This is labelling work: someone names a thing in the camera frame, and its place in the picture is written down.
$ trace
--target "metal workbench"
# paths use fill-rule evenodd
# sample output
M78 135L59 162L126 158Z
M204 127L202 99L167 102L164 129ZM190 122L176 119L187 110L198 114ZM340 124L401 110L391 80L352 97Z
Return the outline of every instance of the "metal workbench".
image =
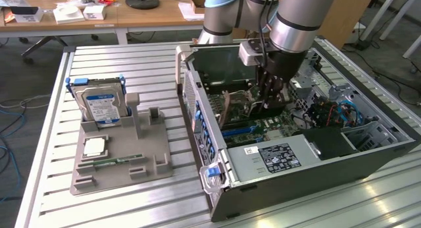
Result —
M317 40L409 125L420 118L368 78L329 42ZM63 54L16 227L415 227L421 225L421 148L389 162L364 180L212 223L175 90L175 49L190 42L79 47ZM344 81L327 62L323 71ZM124 74L139 110L159 106L175 174L140 185L72 196L70 185L82 113L64 78Z

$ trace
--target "desk lamp base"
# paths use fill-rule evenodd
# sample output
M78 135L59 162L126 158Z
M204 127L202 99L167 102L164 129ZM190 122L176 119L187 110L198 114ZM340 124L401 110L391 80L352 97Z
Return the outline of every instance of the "desk lamp base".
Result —
M152 9L159 6L159 0L126 0L126 4L135 9Z

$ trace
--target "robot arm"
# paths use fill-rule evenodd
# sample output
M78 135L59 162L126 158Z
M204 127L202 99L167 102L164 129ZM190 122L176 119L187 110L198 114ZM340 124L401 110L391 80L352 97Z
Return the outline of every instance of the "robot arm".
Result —
M264 17L269 12L275 15L277 0L267 2ZM265 0L207 0L206 22L199 38L199 44L216 44L232 42L232 29L241 28L259 32L257 21L265 7Z
M288 102L289 80L296 75L333 0L280 0L269 39L240 45L245 65L257 66L257 83L265 108Z
M289 101L289 80L299 71L333 0L280 0L269 39L264 39L263 17L277 6L275 3L277 0L207 0L199 39L199 44L232 42L233 27L261 33L260 39L240 44L239 55L247 66L257 66L265 108Z

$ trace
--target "sticker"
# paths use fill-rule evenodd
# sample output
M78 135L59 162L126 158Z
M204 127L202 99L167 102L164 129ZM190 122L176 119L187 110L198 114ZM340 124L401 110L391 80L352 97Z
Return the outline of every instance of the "sticker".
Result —
M87 102L91 114L98 123L110 124L116 123L120 120L118 106L112 104L115 102L112 94L88 96Z
M244 148L245 154L259 153L259 147Z
M268 148L260 148L259 153L261 154L265 166L271 173L301 166L288 143Z
M95 27L114 27L114 24L96 24Z

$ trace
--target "power supply label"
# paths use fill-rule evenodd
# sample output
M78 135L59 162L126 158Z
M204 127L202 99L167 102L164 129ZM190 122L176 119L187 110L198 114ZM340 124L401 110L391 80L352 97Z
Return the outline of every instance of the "power supply label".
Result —
M271 173L301 166L288 143L268 148L260 148L259 153L261 154L265 166Z

